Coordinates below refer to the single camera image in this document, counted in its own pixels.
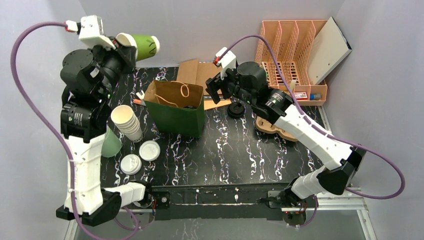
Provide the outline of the green paper coffee cup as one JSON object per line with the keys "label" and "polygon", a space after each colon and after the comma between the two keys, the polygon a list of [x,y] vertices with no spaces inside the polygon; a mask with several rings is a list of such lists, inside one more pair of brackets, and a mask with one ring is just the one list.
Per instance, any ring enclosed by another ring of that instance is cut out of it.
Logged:
{"label": "green paper coffee cup", "polygon": [[121,32],[115,39],[123,46],[136,48],[136,62],[151,58],[160,51],[160,42],[154,35]]}

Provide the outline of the black coffee cup lid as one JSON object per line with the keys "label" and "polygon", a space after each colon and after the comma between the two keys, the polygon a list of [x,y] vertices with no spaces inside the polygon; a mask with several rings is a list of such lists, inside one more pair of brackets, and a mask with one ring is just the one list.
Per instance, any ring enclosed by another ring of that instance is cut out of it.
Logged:
{"label": "black coffee cup lid", "polygon": [[232,102],[228,105],[227,114],[233,119],[240,119],[245,115],[245,106],[240,102]]}

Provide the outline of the green kraft paper bag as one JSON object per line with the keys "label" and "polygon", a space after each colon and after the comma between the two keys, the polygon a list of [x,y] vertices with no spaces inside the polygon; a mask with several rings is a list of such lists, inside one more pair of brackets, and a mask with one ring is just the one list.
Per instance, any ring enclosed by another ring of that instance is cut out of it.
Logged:
{"label": "green kraft paper bag", "polygon": [[204,88],[179,81],[153,80],[144,102],[160,132],[201,137],[205,124]]}

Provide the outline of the brown pulp cup carrier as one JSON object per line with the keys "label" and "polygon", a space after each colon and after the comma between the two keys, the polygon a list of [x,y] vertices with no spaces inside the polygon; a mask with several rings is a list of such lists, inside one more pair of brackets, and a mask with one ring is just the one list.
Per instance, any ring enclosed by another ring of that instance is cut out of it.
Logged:
{"label": "brown pulp cup carrier", "polygon": [[276,127],[275,125],[271,124],[267,120],[257,116],[255,119],[255,127],[258,131],[266,133],[266,134],[277,134],[281,138],[287,141],[291,142],[297,142],[298,140],[289,132]]}

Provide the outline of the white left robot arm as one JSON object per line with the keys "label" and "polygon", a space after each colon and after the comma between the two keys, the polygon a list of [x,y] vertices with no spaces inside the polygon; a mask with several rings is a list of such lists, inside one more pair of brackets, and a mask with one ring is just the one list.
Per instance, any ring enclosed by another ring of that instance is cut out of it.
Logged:
{"label": "white left robot arm", "polygon": [[127,33],[118,34],[111,42],[112,49],[96,43],[70,52],[60,71],[66,85],[60,132],[71,156],[68,192],[56,216],[65,220],[80,218],[91,227],[114,219],[122,207],[147,198],[147,186],[141,181],[101,187],[102,146],[112,112],[110,98],[121,77],[135,68],[138,55],[137,44]]}

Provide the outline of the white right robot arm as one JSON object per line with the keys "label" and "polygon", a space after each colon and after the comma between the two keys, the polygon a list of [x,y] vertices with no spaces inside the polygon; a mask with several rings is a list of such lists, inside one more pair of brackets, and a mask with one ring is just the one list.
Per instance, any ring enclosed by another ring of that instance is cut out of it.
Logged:
{"label": "white right robot arm", "polygon": [[235,69],[227,69],[225,74],[225,77],[217,74],[205,82],[214,103],[230,97],[248,103],[258,117],[293,135],[323,164],[295,178],[282,196],[294,203],[318,193],[342,195],[365,151],[331,139],[327,130],[297,109],[288,94],[268,85],[265,70],[256,62],[244,62]]}

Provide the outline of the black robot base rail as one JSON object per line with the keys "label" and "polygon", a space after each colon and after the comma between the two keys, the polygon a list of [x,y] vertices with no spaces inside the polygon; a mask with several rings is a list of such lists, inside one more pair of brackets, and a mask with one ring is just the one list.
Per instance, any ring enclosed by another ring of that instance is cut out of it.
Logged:
{"label": "black robot base rail", "polygon": [[298,205],[280,199],[286,183],[228,185],[152,186],[148,200],[156,202],[157,221],[179,219],[248,219],[304,221],[318,208],[318,199],[308,197]]}

